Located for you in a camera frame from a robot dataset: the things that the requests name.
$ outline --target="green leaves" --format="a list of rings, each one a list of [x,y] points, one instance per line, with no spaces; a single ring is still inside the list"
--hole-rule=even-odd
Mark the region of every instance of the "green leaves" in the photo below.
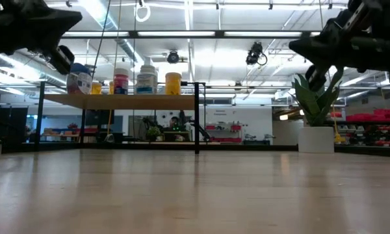
[[[325,93],[323,93],[323,95],[321,95],[317,100],[318,105],[320,105],[320,106],[324,105],[325,103],[327,103],[329,101],[328,98],[332,95],[332,90],[333,90],[334,86],[341,80],[341,78],[344,75],[344,68],[337,68],[337,69],[338,70],[333,75],[329,87],[326,89]]]
[[[314,92],[300,86],[298,81],[295,81],[294,89],[296,91],[296,98],[297,98],[298,102],[305,103],[302,105],[304,107],[306,107],[307,112],[309,112],[311,114],[318,114],[320,112],[320,109],[319,109],[319,106],[317,103],[317,97],[316,97]]]
[[[333,75],[333,79],[326,91],[325,87],[322,87],[317,92],[311,91],[308,81],[300,74],[297,74],[299,79],[295,79],[295,82],[292,83],[292,87],[296,91],[296,97],[293,96],[293,98],[304,111],[310,126],[323,125],[326,116],[330,112],[332,103],[338,98],[339,88],[334,89],[334,86],[341,80],[344,69],[337,69],[338,71]]]

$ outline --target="black cable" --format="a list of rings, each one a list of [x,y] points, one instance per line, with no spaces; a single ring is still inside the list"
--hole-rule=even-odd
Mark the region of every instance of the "black cable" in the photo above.
[[[266,64],[267,64],[267,61],[268,61],[268,60],[267,60],[267,56],[266,56],[264,53],[262,53],[262,55],[266,58],[266,62],[265,62],[264,64],[260,64],[259,61],[257,61],[257,64],[260,65],[260,66],[266,65]]]
[[[105,26],[107,25],[107,19],[109,18],[109,13],[110,13],[110,5],[111,5],[111,0],[109,0],[109,5],[107,7],[107,13],[105,14],[103,32],[101,33],[101,40],[99,41],[99,45],[98,45],[96,62],[94,63],[94,72],[92,73],[92,80],[94,80],[94,74],[96,73],[98,55],[99,55],[99,51],[101,50],[101,45],[102,45],[103,39],[104,39]]]

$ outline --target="pole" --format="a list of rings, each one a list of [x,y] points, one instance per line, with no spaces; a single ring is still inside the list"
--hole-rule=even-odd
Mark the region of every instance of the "pole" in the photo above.
[[[194,83],[195,86],[195,154],[200,154],[200,84],[199,82]]]
[[[45,99],[45,81],[40,82],[38,119],[36,120],[36,134],[34,137],[34,150],[39,151],[40,130],[42,128],[42,115],[44,113],[44,99]]]
[[[79,135],[79,143],[81,148],[84,146],[85,111],[86,109],[83,109],[83,115],[81,116],[81,132]]]
[[[203,128],[207,127],[207,85],[203,84]]]

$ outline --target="yellow cup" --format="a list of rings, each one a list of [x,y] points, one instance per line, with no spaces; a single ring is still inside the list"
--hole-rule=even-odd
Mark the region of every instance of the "yellow cup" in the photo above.
[[[99,82],[92,83],[91,94],[101,94],[101,90],[103,89],[103,85]]]
[[[181,95],[181,79],[182,76],[176,72],[166,74],[166,95]]]
[[[110,81],[109,94],[114,94],[114,82]]]

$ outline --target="lamp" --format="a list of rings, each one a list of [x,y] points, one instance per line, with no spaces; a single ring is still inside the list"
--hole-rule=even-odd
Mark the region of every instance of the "lamp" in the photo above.
[[[282,116],[279,117],[280,120],[287,120],[289,117],[287,116],[287,114],[284,114]]]

